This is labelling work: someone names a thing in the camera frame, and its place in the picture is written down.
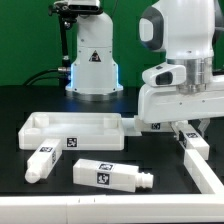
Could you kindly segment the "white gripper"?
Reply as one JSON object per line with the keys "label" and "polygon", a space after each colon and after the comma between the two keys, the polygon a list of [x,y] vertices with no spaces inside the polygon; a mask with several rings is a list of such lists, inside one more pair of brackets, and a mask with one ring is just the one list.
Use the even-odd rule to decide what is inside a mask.
{"label": "white gripper", "polygon": [[212,76],[204,91],[193,94],[179,90],[186,81],[186,68],[182,65],[157,65],[145,70],[142,79],[138,117],[144,123],[169,122],[179,137],[178,122],[174,121],[201,119],[198,129],[204,134],[209,118],[224,116],[224,75]]}

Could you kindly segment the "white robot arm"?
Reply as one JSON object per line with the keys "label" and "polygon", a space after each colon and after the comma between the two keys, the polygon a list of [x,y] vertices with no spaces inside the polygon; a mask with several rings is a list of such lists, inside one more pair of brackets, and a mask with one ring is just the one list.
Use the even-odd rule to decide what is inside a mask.
{"label": "white robot arm", "polygon": [[[108,98],[122,90],[112,58],[113,23],[86,0],[70,2],[78,14],[77,58],[71,65],[70,96]],[[224,75],[212,74],[217,0],[159,0],[139,21],[142,44],[164,51],[164,63],[142,73],[138,119],[145,124],[224,116]]]}

